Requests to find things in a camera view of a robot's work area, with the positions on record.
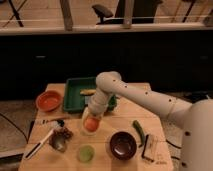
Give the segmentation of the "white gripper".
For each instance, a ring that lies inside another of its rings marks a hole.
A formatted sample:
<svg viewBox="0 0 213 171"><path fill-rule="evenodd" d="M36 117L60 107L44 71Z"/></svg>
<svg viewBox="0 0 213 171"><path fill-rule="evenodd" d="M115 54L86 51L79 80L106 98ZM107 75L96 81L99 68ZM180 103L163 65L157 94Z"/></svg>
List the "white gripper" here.
<svg viewBox="0 0 213 171"><path fill-rule="evenodd" d="M88 103L88 109L92 115L102 115L108 107L108 102L111 95L97 90L91 97Z"/></svg>

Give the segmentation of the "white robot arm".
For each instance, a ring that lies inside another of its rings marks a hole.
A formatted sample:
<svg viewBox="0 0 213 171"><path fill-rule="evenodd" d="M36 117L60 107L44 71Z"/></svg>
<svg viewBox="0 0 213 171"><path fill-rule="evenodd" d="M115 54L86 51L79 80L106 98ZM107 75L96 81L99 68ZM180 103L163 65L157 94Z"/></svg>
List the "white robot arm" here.
<svg viewBox="0 0 213 171"><path fill-rule="evenodd" d="M148 91L122 81L116 71L101 72L90 98L91 114L101 115L112 95L118 94L183 130L179 171L213 171L213 99L195 103Z"/></svg>

